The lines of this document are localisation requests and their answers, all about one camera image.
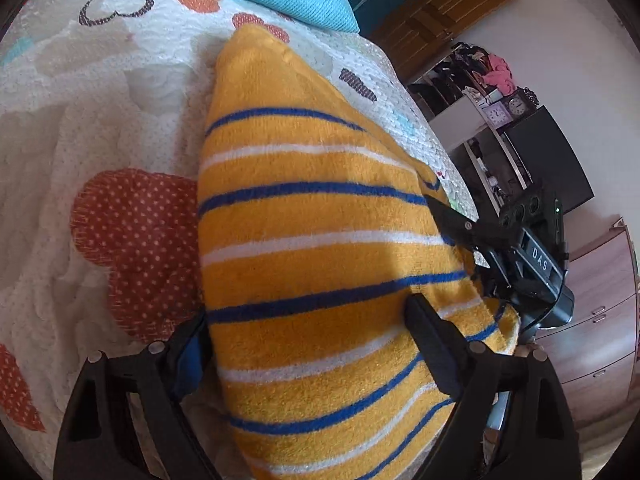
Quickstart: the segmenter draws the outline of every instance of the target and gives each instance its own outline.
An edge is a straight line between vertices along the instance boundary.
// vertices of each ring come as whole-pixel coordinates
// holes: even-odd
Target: blue stripe
[[[239,306],[227,306],[207,312],[209,323],[235,323],[271,319],[273,317],[292,316],[303,312],[311,312],[321,308],[331,308],[348,303],[373,300],[387,294],[392,294],[411,285],[428,285],[430,283],[455,282],[466,278],[464,270],[446,272],[444,274],[420,274],[407,276],[399,280],[378,283],[376,285],[343,288],[329,292],[309,294],[288,300],[265,301],[264,303],[249,303]]]
[[[438,177],[436,177],[436,183],[435,184],[431,184],[431,183],[427,182],[424,179],[422,179],[422,181],[424,182],[424,185],[426,187],[428,187],[429,189],[431,189],[432,191],[437,191],[437,190],[440,189],[440,179]]]
[[[198,215],[202,218],[204,214],[212,209],[238,202],[303,193],[385,196],[399,198],[409,204],[426,205],[427,203],[422,195],[405,193],[389,186],[366,186],[365,184],[356,184],[355,182],[286,182],[284,184],[273,184],[270,186],[249,187],[247,189],[238,189],[236,191],[214,195],[200,204],[198,207]]]
[[[502,319],[502,316],[504,316],[506,309],[507,309],[506,302],[502,302],[500,304],[500,308],[498,308],[498,311],[495,313],[495,316],[494,316],[495,323],[475,335],[468,336],[466,340],[467,341],[480,340],[494,333],[498,329],[497,324]],[[440,402],[439,404],[436,404],[435,406],[433,406],[427,412],[427,414],[422,418],[422,420],[418,422],[416,427],[413,428],[411,432],[406,436],[406,438],[402,441],[402,444],[400,444],[400,446],[398,446],[391,455],[389,455],[385,460],[383,460],[375,469],[372,469],[371,471],[357,478],[356,480],[369,480],[370,478],[373,478],[375,475],[380,473],[386,466],[388,466],[394,459],[396,459],[400,453],[402,453],[404,448],[406,448],[414,439],[414,437],[418,433],[420,433],[420,430],[429,423],[429,421],[433,418],[433,416],[436,414],[436,412],[439,409],[444,408],[445,406],[448,406],[449,404],[452,404],[452,403],[453,403],[453,399],[446,399]]]
[[[504,310],[502,309],[502,313],[500,313],[500,309],[496,313],[495,322],[500,321],[500,318],[504,314]],[[485,330],[482,330],[478,334],[474,334],[468,336],[466,338],[467,341],[484,339],[485,336],[482,336],[483,333],[487,332],[489,329],[492,329],[489,335],[491,335],[497,329],[496,324],[492,324]],[[302,420],[299,422],[278,422],[278,423],[264,423],[264,422],[254,422],[251,420],[243,420],[242,418],[237,418],[234,416],[230,416],[230,423],[233,427],[239,428],[245,431],[251,431],[253,433],[261,433],[261,434],[271,434],[271,435],[288,435],[288,434],[300,434],[300,433],[311,433],[312,431],[320,431],[328,428],[329,426],[333,426],[335,424],[339,424],[348,420],[354,415],[366,410],[369,406],[375,403],[377,400],[380,400],[386,394],[388,394],[393,388],[398,386],[416,367],[416,365],[423,361],[423,357],[421,354],[418,354],[416,357],[412,359],[412,361],[394,378],[392,378],[387,384],[380,386],[377,390],[373,391],[373,393],[364,397],[363,399],[358,400],[357,402],[350,404],[336,412],[329,413],[328,415],[323,415],[318,418],[313,418],[311,420]],[[433,414],[439,410],[441,407],[446,406],[447,404],[451,404],[453,400],[448,399],[444,401],[444,403],[436,404],[427,415],[420,421],[418,426],[414,428],[414,430],[407,436],[401,446],[396,449],[394,453],[390,455],[381,465],[379,465],[373,471],[368,474],[372,476],[377,474],[382,468],[384,468],[389,462],[391,462],[398,454],[406,447],[406,445],[411,441],[411,439],[417,434],[422,427],[430,420]]]
[[[282,117],[311,117],[314,119],[322,119],[330,123],[341,124],[351,130],[358,132],[366,132],[366,130],[358,126],[356,123],[345,121],[340,117],[335,117],[324,112],[318,112],[317,110],[308,110],[308,108],[248,108],[247,110],[240,110],[239,112],[233,112],[229,115],[219,118],[209,128],[207,128],[206,135],[208,136],[213,130],[224,126],[225,124],[235,123],[236,121],[243,121],[251,117],[266,117],[266,116],[282,116]]]
[[[507,310],[507,304],[506,304],[506,302],[502,302],[500,304],[500,307],[498,308],[498,311],[495,313],[495,316],[494,316],[494,321],[495,322],[491,323],[491,325],[489,325],[484,330],[481,330],[477,334],[468,336],[466,338],[466,340],[467,341],[482,341],[482,340],[488,338],[491,334],[493,334],[494,332],[496,332],[498,330],[498,323],[500,323],[500,320],[502,319],[502,316],[504,316],[504,313],[505,313],[506,310]]]
[[[250,420],[242,420],[241,418],[231,416],[230,423],[233,427],[239,428],[241,430],[270,435],[290,435],[324,430],[324,428],[328,428],[329,426],[344,422],[352,416],[366,410],[374,402],[380,400],[387,393],[398,386],[398,384],[400,384],[421,361],[423,361],[423,358],[420,354],[418,354],[398,375],[391,379],[387,384],[384,384],[377,390],[373,391],[373,393],[369,394],[363,399],[360,399],[357,402],[354,402],[350,406],[338,410],[337,412],[319,416],[318,418],[314,418],[313,420],[265,424],[263,422],[252,422]]]
[[[429,423],[429,421],[438,412],[438,410],[440,410],[441,408],[444,408],[445,406],[449,406],[450,404],[453,404],[453,399],[445,399],[442,402],[439,402],[438,404],[433,406],[427,412],[427,414],[422,418],[422,420],[418,422],[416,427],[411,430],[411,432],[402,441],[400,446],[398,446],[392,454],[386,457],[380,464],[378,464],[376,468],[372,469],[365,475],[360,476],[356,480],[369,480],[370,478],[373,478],[375,475],[380,473],[386,466],[388,466],[391,462],[393,462],[393,460],[395,460],[400,453],[404,451],[404,448],[407,447],[411,443],[411,441],[414,439],[414,437],[418,433],[420,433],[420,430]]]

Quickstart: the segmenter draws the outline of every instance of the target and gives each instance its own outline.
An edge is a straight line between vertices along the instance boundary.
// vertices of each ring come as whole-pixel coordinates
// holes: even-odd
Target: wooden door
[[[369,37],[411,83],[442,47],[509,0],[407,0]]]

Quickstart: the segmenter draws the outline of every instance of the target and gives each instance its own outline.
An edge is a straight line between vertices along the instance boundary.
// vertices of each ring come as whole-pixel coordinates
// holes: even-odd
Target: white wall
[[[640,63],[577,0],[513,0],[459,37],[504,57],[546,105],[595,198],[565,217],[572,250],[624,216],[640,243]]]

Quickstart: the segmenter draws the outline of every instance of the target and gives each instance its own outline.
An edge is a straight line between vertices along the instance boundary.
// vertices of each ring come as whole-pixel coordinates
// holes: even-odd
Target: pink clothing
[[[494,70],[482,76],[482,81],[491,86],[497,86],[502,95],[513,94],[517,90],[513,82],[513,75],[507,62],[495,54],[489,54],[489,63]]]

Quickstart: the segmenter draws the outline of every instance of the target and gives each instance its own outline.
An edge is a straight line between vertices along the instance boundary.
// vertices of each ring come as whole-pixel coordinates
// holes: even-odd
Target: screw
[[[472,341],[469,343],[469,350],[474,354],[481,354],[486,350],[486,346],[481,341]]]
[[[159,354],[164,350],[164,343],[162,341],[153,341],[147,348],[150,354]]]
[[[100,359],[102,359],[102,352],[100,351],[91,352],[86,358],[86,360],[92,364],[97,363]]]
[[[533,358],[536,361],[540,361],[541,363],[546,361],[546,358],[548,357],[548,355],[546,355],[546,352],[544,350],[541,350],[540,348],[536,348],[533,351]]]

